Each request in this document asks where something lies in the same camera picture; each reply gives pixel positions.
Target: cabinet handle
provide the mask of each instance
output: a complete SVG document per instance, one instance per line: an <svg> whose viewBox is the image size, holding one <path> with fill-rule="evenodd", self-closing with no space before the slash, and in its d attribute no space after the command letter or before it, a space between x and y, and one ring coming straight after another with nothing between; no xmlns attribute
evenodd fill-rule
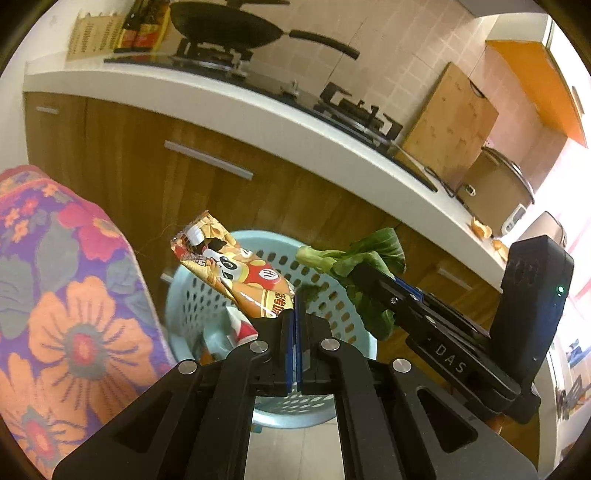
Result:
<svg viewBox="0 0 591 480"><path fill-rule="evenodd" d="M463 288L466 291L472 291L472 287L470 285L468 285L466 282L464 282L461 278L457 278L455 275L449 273L447 270L445 270L444 268L438 268L437 269L437 273L439 275L441 275L442 277L447 278L448 280L451 280L452 282L454 282L458 287Z"/></svg>
<svg viewBox="0 0 591 480"><path fill-rule="evenodd" d="M208 165L221 168L222 170L233 173L234 175L238 175L239 177L242 177L246 180L252 180L254 176L253 172L245 170L242 167L238 167L237 165L234 165L225 160L220 160L219 158L212 157L211 155L206 154L205 152L195 150L194 148L185 147L184 145L180 145L169 140L166 140L164 142L164 148L194 158L195 160L202 161Z"/></svg>
<svg viewBox="0 0 591 480"><path fill-rule="evenodd" d="M41 112L41 113L50 113L52 115L59 115L60 111L57 108L53 108L50 106L38 106L35 107L35 109L37 110L37 112Z"/></svg>
<svg viewBox="0 0 591 480"><path fill-rule="evenodd" d="M577 92L577 88L573 85L571 87L571 90L573 91L574 102L577 104L577 108L579 109L579 115L584 115L585 110L583 109L583 102L581 102L581 97L579 96L579 93Z"/></svg>

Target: white floor tile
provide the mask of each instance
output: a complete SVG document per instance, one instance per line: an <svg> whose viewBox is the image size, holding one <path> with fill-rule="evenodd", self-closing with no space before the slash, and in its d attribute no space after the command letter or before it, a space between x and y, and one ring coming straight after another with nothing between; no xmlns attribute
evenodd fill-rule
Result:
<svg viewBox="0 0 591 480"><path fill-rule="evenodd" d="M305 429L251 433L245 480L298 480Z"/></svg>
<svg viewBox="0 0 591 480"><path fill-rule="evenodd" d="M343 480L338 427L325 423L305 432L298 480Z"/></svg>

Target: wooden cabinet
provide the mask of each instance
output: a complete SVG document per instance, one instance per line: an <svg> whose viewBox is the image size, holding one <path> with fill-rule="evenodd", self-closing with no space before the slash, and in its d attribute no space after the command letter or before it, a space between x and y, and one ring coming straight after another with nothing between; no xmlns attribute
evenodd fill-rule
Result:
<svg viewBox="0 0 591 480"><path fill-rule="evenodd" d="M85 97L31 92L25 95L29 163L78 191L85 157Z"/></svg>
<svg viewBox="0 0 591 480"><path fill-rule="evenodd" d="M494 289L407 225L256 147L118 103L46 93L28 93L26 103L31 163L107 212L132 245L159 312L160 275L178 265L170 239L205 209L231 231L271 230L318 249L346 249L391 226L407 256L405 281L483 322L491 311L481 306L492 310L498 301ZM406 352L398 340L381 351Z"/></svg>

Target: wok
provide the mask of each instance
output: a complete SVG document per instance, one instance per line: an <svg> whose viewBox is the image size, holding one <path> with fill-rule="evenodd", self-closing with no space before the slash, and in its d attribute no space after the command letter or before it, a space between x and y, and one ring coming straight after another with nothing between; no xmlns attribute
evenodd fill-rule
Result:
<svg viewBox="0 0 591 480"><path fill-rule="evenodd" d="M173 25L192 43L212 43L245 51L272 43L282 35L289 35L290 38L322 43L355 60L359 57L359 51L334 38L303 30L284 32L264 18L226 5L177 2L170 8Z"/></svg>

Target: purple floral cloth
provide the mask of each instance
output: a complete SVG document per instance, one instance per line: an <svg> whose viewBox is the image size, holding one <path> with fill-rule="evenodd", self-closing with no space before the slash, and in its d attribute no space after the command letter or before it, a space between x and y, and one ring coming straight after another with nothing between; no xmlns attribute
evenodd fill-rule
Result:
<svg viewBox="0 0 591 480"><path fill-rule="evenodd" d="M175 363L103 210L35 167L0 175L0 416L39 471Z"/></svg>

